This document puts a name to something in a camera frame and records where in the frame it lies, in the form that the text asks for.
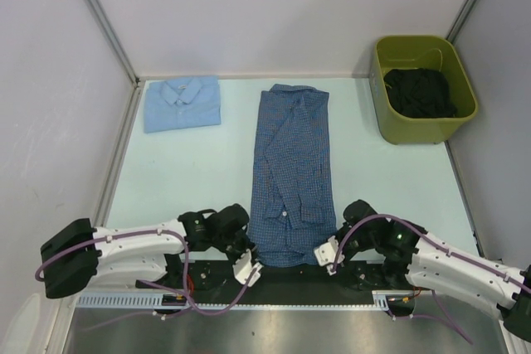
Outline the blue checkered long sleeve shirt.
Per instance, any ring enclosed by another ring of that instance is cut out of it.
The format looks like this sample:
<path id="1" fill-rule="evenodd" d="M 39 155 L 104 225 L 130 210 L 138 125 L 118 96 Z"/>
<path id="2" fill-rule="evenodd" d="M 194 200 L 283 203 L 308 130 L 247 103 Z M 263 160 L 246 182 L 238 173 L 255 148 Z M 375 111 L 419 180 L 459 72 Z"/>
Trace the blue checkered long sleeve shirt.
<path id="1" fill-rule="evenodd" d="M 247 234 L 266 266 L 315 263 L 314 248 L 337 230 L 328 105 L 310 86 L 261 93 Z"/>

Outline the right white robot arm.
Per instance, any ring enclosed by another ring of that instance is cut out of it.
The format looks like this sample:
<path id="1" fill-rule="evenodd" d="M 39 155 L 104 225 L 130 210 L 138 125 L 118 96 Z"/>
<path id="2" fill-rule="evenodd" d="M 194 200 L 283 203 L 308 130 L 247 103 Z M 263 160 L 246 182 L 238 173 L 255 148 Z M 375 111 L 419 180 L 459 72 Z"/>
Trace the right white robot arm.
<path id="1" fill-rule="evenodd" d="M 378 214 L 357 200 L 343 213 L 344 223 L 328 242 L 334 274 L 347 259 L 376 250 L 390 263 L 382 268 L 393 289 L 406 284 L 443 293 L 500 320 L 516 337 L 530 339 L 530 270 L 472 255 L 397 216 Z"/>

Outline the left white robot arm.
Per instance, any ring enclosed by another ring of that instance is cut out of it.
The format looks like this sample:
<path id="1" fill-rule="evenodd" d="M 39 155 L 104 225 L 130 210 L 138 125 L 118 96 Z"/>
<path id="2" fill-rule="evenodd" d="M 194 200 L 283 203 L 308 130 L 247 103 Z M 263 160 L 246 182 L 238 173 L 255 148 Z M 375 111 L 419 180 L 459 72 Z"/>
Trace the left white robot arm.
<path id="1" fill-rule="evenodd" d="M 193 293 L 207 272 L 191 272 L 191 255 L 215 249 L 227 257 L 233 278 L 252 286 L 263 266 L 246 234 L 249 220 L 239 204 L 188 211 L 139 228 L 94 227 L 89 219 L 78 219 L 41 246 L 35 278 L 44 283 L 48 298 L 65 298 L 90 286 L 149 289 L 157 284 Z"/>

